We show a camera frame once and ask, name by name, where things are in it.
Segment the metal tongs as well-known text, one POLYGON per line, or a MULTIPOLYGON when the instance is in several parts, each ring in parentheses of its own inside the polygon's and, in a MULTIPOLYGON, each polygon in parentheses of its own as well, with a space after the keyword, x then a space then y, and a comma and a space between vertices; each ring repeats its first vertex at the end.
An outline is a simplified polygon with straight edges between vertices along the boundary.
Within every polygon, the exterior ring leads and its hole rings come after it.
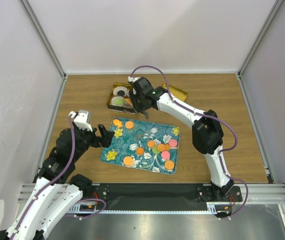
POLYGON ((133 111, 134 111, 136 114, 137 114, 137 113, 142 114, 145 119, 147 119, 147 120, 149 119, 149 114, 148 114, 146 111, 138 112, 138 111, 135 109, 134 105, 133 105, 133 111))

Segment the green round cookie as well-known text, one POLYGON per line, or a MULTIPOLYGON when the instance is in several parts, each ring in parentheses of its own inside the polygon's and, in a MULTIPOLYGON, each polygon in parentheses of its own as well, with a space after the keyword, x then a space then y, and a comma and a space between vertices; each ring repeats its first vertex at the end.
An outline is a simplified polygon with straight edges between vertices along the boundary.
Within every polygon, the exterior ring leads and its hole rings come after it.
POLYGON ((117 98, 115 101, 114 101, 114 104, 116 106, 122 106, 124 104, 124 99, 123 98, 117 98))

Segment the black sandwich cookie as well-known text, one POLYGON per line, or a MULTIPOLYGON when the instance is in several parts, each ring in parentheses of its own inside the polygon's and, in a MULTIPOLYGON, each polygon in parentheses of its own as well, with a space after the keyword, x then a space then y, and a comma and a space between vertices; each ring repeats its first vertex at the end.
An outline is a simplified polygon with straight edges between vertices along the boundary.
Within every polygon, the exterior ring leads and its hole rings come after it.
POLYGON ((124 97, 125 95, 126 95, 126 92, 123 91, 123 90, 119 90, 119 91, 117 92, 117 96, 124 97))

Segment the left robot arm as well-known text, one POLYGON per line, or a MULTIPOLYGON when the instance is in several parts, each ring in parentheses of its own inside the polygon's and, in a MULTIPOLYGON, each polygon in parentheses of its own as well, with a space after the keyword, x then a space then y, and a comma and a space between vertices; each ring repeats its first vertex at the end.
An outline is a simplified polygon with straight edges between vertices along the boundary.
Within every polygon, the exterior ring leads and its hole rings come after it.
POLYGON ((114 131, 100 124, 93 130, 75 123, 64 129, 35 179, 33 191, 22 211, 8 229, 0 230, 0 240, 45 240, 80 200, 93 194, 92 181, 77 174, 71 177, 77 160, 90 148, 108 148, 114 131))

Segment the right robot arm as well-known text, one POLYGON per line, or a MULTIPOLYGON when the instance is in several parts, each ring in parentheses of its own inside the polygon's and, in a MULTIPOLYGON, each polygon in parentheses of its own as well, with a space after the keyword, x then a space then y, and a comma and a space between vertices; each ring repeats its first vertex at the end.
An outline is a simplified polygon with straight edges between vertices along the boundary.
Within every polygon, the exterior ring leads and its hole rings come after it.
POLYGON ((234 180, 229 176, 223 156, 224 132, 216 112, 191 107, 161 86, 154 88, 145 77, 128 77, 129 98, 137 113, 148 117, 148 109, 167 113, 187 125, 194 148, 204 155, 210 171, 213 197, 224 201, 231 195, 234 180))

